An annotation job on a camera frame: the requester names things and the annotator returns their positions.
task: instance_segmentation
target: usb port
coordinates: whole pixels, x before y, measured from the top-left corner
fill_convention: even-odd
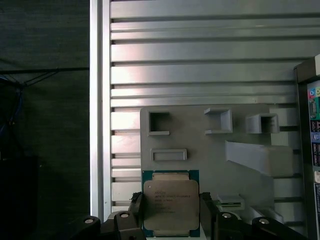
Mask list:
[[[318,154],[319,151],[318,151],[318,147],[320,145],[316,144],[316,143],[312,143],[312,151],[313,151],[313,154]]]
[[[319,161],[318,161],[318,155],[313,155],[313,165],[318,166],[319,165]]]
[[[317,123],[316,121],[310,121],[311,122],[311,132],[316,132],[317,131]]]
[[[313,118],[313,119],[316,118],[317,105],[316,105],[316,101],[314,99],[309,100],[309,113],[310,113],[311,118]]]

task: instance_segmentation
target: metal panel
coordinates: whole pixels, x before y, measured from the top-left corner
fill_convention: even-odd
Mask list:
[[[133,21],[111,23],[113,33],[147,32],[147,31],[171,31],[179,29],[215,29],[215,30],[239,30],[239,29],[283,29],[283,28],[318,28],[319,18],[257,18],[257,19],[214,19],[214,20],[184,20],[184,21]]]
[[[147,62],[296,59],[311,58],[318,52],[320,40],[143,43],[112,45],[111,60]]]
[[[304,226],[290,226],[290,228],[302,235],[306,235],[306,228]]]
[[[113,168],[138,168],[141,165],[140,158],[114,158],[112,159],[112,167]]]
[[[114,66],[112,84],[294,81],[293,62]]]
[[[114,133],[112,176],[114,181],[121,182],[113,184],[138,184],[130,182],[139,179],[137,108],[263,103],[270,104],[270,112],[278,114],[280,126],[297,126],[293,67],[320,52],[320,18],[315,17],[319,9],[318,0],[308,4],[303,0],[112,2],[111,33],[110,24],[103,23],[103,27],[108,26],[100,43],[109,43],[109,33],[113,41],[110,48],[105,47],[100,60],[109,63],[110,50],[112,91],[103,92],[103,102],[110,103],[103,113],[108,114],[110,107],[116,110],[110,128]],[[109,12],[103,14],[109,21]],[[108,64],[103,68],[107,86],[109,69]],[[110,122],[103,120],[103,125],[108,128]],[[111,133],[107,128],[103,138],[108,141]],[[300,149],[295,131],[272,134],[271,140],[274,145]],[[103,144],[107,147],[108,142],[103,139]],[[107,151],[108,147],[103,150],[106,156],[110,155]],[[297,173],[301,172],[300,160],[299,155],[294,155]],[[104,164],[109,178],[111,164]],[[282,183],[275,181],[281,188]],[[124,191],[131,191],[130,186],[122,186]],[[295,196],[296,190],[291,190],[277,191],[275,195],[284,199]],[[128,201],[128,196],[119,196],[113,201]],[[120,207],[118,202],[114,204],[113,210]],[[301,215],[290,213],[302,214],[298,209],[301,203],[277,206],[286,214],[287,222],[301,219]]]
[[[111,3],[112,18],[202,17],[202,16],[265,16],[313,14],[317,0],[161,0],[115,1]]]
[[[196,86],[171,85],[168,87],[136,87],[136,88],[118,88],[111,90],[112,98],[148,98],[148,97],[175,97],[175,96],[234,96],[234,95],[293,95],[296,87],[293,84],[268,85],[268,84],[198,84]]]
[[[280,133],[271,133],[271,143],[275,146],[288,146],[294,150],[300,149],[299,132],[282,131]],[[112,136],[112,153],[140,153],[140,136],[137,134]]]
[[[112,136],[113,154],[140,154],[140,135],[116,135]]]
[[[129,206],[112,206],[112,212],[127,211]]]
[[[130,201],[133,193],[141,192],[141,182],[113,182],[112,201]]]
[[[270,113],[278,115],[279,125],[281,127],[297,126],[297,109],[290,108],[270,108]],[[112,130],[139,130],[140,112],[112,112],[111,114]]]
[[[145,107],[174,105],[209,105],[209,104],[293,104],[295,95],[252,95],[252,96],[185,96],[185,97],[152,97],[132,99],[112,99],[111,106]]]
[[[303,196],[302,178],[274,179],[274,198],[301,198]]]
[[[112,130],[138,130],[140,129],[140,116],[138,111],[113,112],[111,114]]]
[[[278,29],[179,29],[176,31],[115,32],[111,39],[118,40],[166,40],[166,39],[225,39],[225,38],[272,38],[314,37],[320,35],[320,27]]]
[[[112,169],[113,178],[140,178],[140,168],[114,168]]]
[[[289,146],[293,150],[298,150],[300,146],[300,135],[298,131],[282,131],[271,133],[271,143],[276,146]]]
[[[270,113],[277,114],[279,126],[298,126],[298,111],[296,108],[270,108]]]
[[[302,202],[276,202],[274,210],[283,216],[287,222],[303,222],[305,220],[304,205]]]

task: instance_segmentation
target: black cable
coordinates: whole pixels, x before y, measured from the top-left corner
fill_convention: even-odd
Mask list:
[[[28,69],[28,70],[0,70],[0,74],[36,74],[36,73],[73,72],[73,71],[88,71],[88,70],[89,70],[89,67],[46,68],[46,69]]]
[[[15,94],[14,99],[13,99],[13,104],[11,107],[11,112],[10,112],[10,116],[13,116],[16,112],[17,106],[19,105],[19,100],[20,100],[20,95],[22,94],[22,92],[20,91],[19,96],[18,94]]]
[[[17,103],[15,105],[14,113],[13,113],[13,115],[11,115],[11,124],[15,121],[15,117],[16,117],[17,113],[19,112],[19,110],[21,109],[22,93],[23,93],[22,90],[20,90],[19,97],[18,97]]]
[[[39,83],[39,82],[41,82],[41,81],[43,81],[43,80],[45,80],[45,79],[47,79],[47,78],[52,77],[53,75],[56,75],[57,73],[58,73],[58,72],[56,71],[56,72],[52,73],[52,74],[49,75],[49,76],[46,76],[46,77],[41,78],[41,79],[38,80],[38,81],[35,81],[35,82],[31,83],[31,84],[27,84],[26,87],[30,87],[30,86],[32,86],[32,85],[34,85],[34,84],[37,84],[37,83]]]
[[[16,83],[16,84],[19,84],[19,81],[17,79],[15,79],[13,76],[11,76],[10,74],[7,74],[10,78],[13,79],[13,81]]]
[[[0,83],[2,84],[0,86],[0,89],[8,87],[8,86],[12,86],[15,88],[21,88],[22,85],[21,83],[19,83],[19,81],[12,81],[10,79],[8,79],[7,77],[5,77],[4,75],[0,75]]]
[[[34,77],[34,78],[31,78],[31,79],[29,79],[29,80],[27,80],[27,81],[24,81],[23,83],[26,85],[27,83],[31,82],[32,80],[36,80],[36,79],[41,78],[41,77],[43,77],[43,76],[45,76],[45,75],[47,75],[47,74],[49,74],[49,72],[46,72],[46,73],[44,73],[44,74],[40,74],[40,75],[38,75],[38,76],[36,76],[36,77]]]
[[[20,153],[22,156],[25,156],[25,151],[23,149],[23,147],[21,146],[20,142],[18,141],[14,131],[12,130],[11,126],[10,126],[10,123],[8,122],[7,118],[6,118],[6,115],[3,111],[3,109],[0,107],[0,115],[2,116],[2,119],[5,123],[5,125],[7,126],[7,129],[10,133],[10,135],[12,136],[13,138],[13,141],[15,142],[15,145],[17,146],[17,148],[19,149]]]

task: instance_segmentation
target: bolt head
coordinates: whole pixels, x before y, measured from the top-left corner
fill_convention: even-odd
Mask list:
[[[261,218],[259,220],[259,222],[262,223],[262,224],[269,224],[269,221],[267,219],[264,219],[264,218]]]
[[[227,213],[227,212],[225,212],[224,214],[222,214],[222,216],[223,216],[225,219],[231,218],[231,214],[230,214],[230,213]]]
[[[129,214],[122,213],[122,214],[120,215],[120,217],[122,217],[122,218],[127,218],[127,217],[129,217]]]
[[[92,219],[87,219],[84,221],[85,224],[92,224],[94,221]]]

